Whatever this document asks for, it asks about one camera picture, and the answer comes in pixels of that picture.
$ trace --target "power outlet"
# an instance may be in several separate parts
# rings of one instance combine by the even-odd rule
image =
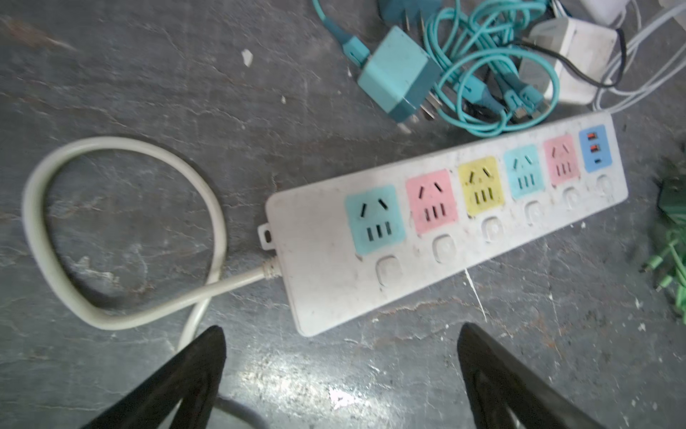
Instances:
[[[348,195],[345,209],[355,250],[359,255],[367,255],[405,239],[395,186],[387,185]]]
[[[581,143],[581,155],[584,157],[587,172],[592,173],[612,165],[605,125],[594,126],[579,132],[579,143]]]
[[[487,156],[462,164],[458,167],[458,176],[470,218],[505,204],[495,157]]]
[[[448,170],[413,177],[405,182],[417,235],[458,219],[458,208]]]
[[[505,152],[504,160],[510,192],[515,200],[545,189],[539,150],[535,145],[511,149]]]
[[[579,161],[574,150],[574,139],[571,135],[555,137],[543,143],[545,160],[548,164],[550,183],[553,187],[574,178],[580,178]]]

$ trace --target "gray marble surface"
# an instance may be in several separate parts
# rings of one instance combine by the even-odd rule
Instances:
[[[655,0],[640,4],[644,16],[659,9]],[[324,7],[370,46],[385,32],[372,0]],[[191,162],[224,209],[229,276],[269,257],[256,227],[275,191],[475,139],[441,123],[410,124],[410,133],[393,124],[355,84],[309,0],[6,0],[0,13],[6,428],[84,424],[172,356],[188,314],[104,332],[57,300],[29,253],[20,212],[23,184],[51,150],[124,135]],[[8,27],[18,22],[9,19],[73,49]],[[647,41],[626,86],[654,73],[685,36],[672,22]],[[244,49],[255,55],[250,68]],[[626,202],[471,269],[488,323],[458,275],[303,338],[281,280],[262,281],[215,298],[202,323],[226,333],[220,393],[272,428],[472,428],[455,348],[463,322],[474,321],[608,428],[683,427],[686,327],[637,267],[659,234],[655,180],[683,159],[685,76],[614,116]],[[204,280],[209,217],[190,184],[158,161],[83,156],[58,175],[47,206],[64,265],[104,308],[146,308]],[[354,403],[336,407],[337,393]],[[210,421],[241,425],[218,410]]]

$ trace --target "power strip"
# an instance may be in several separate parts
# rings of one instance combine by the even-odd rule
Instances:
[[[279,192],[258,228],[314,336],[628,196],[591,113]]]

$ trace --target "coiled teal cable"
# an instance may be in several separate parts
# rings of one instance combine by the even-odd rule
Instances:
[[[443,8],[432,16],[424,29],[424,48],[443,68],[441,79],[434,85],[436,95],[455,113],[456,118],[444,111],[439,115],[450,124],[464,128],[478,137],[492,137],[506,131],[520,131],[541,123],[552,112],[560,97],[560,80],[553,67],[538,54],[506,46],[514,40],[518,31],[524,30],[546,10],[547,0],[486,0],[471,15],[462,12],[460,0],[454,8]],[[441,44],[438,27],[443,21],[451,21],[448,37]],[[540,116],[522,124],[511,124],[512,113],[502,113],[498,122],[485,122],[462,110],[462,94],[467,78],[480,67],[487,65],[492,73],[518,75],[517,67],[510,57],[527,58],[539,64],[548,73],[553,84],[553,96],[549,108]],[[443,91],[446,83],[455,88],[455,102]]]

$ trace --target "dark cable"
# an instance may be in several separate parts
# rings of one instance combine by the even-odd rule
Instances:
[[[557,58],[558,60],[562,61],[562,63],[565,65],[565,67],[569,71],[576,74],[581,80],[588,82],[589,84],[596,86],[598,88],[614,88],[615,86],[617,86],[622,81],[622,78],[624,77],[624,69],[626,68],[626,39],[624,38],[624,31],[622,31],[621,28],[617,28],[617,35],[619,36],[619,48],[622,51],[622,62],[619,64],[619,71],[617,72],[617,78],[611,84],[604,84],[604,83],[598,82],[597,80],[594,80],[593,78],[590,78],[589,76],[585,75],[581,70],[579,70],[574,65],[574,63],[572,63],[572,61],[567,59],[567,57],[564,57],[555,51],[551,51],[550,49],[540,47],[540,46],[536,45],[535,43],[515,39],[515,40],[509,42],[507,45],[524,46],[524,47],[527,47],[529,49],[533,49],[534,51],[541,52],[542,54],[549,55],[553,58]]]

